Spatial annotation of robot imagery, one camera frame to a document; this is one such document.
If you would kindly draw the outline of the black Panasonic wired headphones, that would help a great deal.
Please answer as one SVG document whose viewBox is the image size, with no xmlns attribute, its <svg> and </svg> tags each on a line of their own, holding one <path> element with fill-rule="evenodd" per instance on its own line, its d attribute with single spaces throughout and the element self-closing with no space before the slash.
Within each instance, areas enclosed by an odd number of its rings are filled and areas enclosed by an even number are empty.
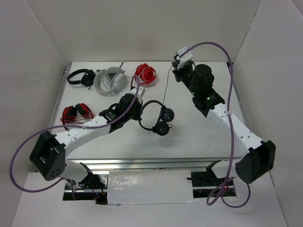
<svg viewBox="0 0 303 227">
<path fill-rule="evenodd" d="M 169 83 L 169 73 L 170 73 L 171 69 L 172 69 L 172 66 L 168 70 L 167 83 L 166 83 L 166 88 L 165 88 L 165 92 L 164 92 L 164 96 L 163 96 L 163 101 L 160 102 L 158 100 L 150 100 L 150 101 L 147 101 L 145 104 L 143 104 L 142 107 L 141 107 L 140 116 L 143 114 L 144 109 L 150 104 L 158 104 L 158 105 L 161 106 L 160 113 L 159 113 L 159 116 L 158 116 L 158 119 L 157 119 L 155 125 L 151 128 L 147 128 L 147 127 L 142 125 L 142 123 L 141 123 L 142 118 L 141 117 L 138 120 L 139 125 L 144 130 L 152 131 L 153 133 L 156 133 L 160 136 L 165 136 L 165 135 L 168 134 L 170 128 L 172 127 L 172 125 L 169 122 L 173 121 L 174 118 L 175 118 L 174 111 L 171 108 L 167 108 L 164 104 L 165 95 L 166 95 L 166 91 L 167 91 L 167 87 L 168 87 L 168 83 Z"/>
</svg>

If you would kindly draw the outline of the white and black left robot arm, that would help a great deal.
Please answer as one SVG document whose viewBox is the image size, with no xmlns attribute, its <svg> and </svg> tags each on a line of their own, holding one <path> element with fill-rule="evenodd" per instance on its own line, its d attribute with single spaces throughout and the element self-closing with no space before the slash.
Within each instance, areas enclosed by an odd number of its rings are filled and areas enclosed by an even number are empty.
<svg viewBox="0 0 303 227">
<path fill-rule="evenodd" d="M 93 173 L 83 163 L 74 163 L 66 157 L 77 148 L 101 136 L 108 135 L 129 120 L 138 120 L 142 95 L 130 93 L 121 97 L 119 103 L 102 111 L 79 128 L 52 134 L 40 134 L 30 155 L 43 178 L 52 181 L 58 177 L 74 180 L 81 188 L 89 188 L 93 183 Z"/>
</svg>

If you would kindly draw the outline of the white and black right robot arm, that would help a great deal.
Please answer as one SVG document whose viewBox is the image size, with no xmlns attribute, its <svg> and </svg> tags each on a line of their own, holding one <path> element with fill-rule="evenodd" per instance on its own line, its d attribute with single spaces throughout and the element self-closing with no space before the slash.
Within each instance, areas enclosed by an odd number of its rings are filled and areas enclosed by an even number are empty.
<svg viewBox="0 0 303 227">
<path fill-rule="evenodd" d="M 182 67 L 177 61 L 172 66 L 176 81 L 183 82 L 190 91 L 196 109 L 234 139 L 233 148 L 240 154 L 240 158 L 233 160 L 232 164 L 223 161 L 211 164 L 211 171 L 206 173 L 207 182 L 217 185 L 229 167 L 231 177 L 239 177 L 248 184 L 269 172 L 274 166 L 275 144 L 255 135 L 233 113 L 228 112 L 225 100 L 213 89 L 211 68 L 205 64 L 195 65 L 192 61 Z"/>
</svg>

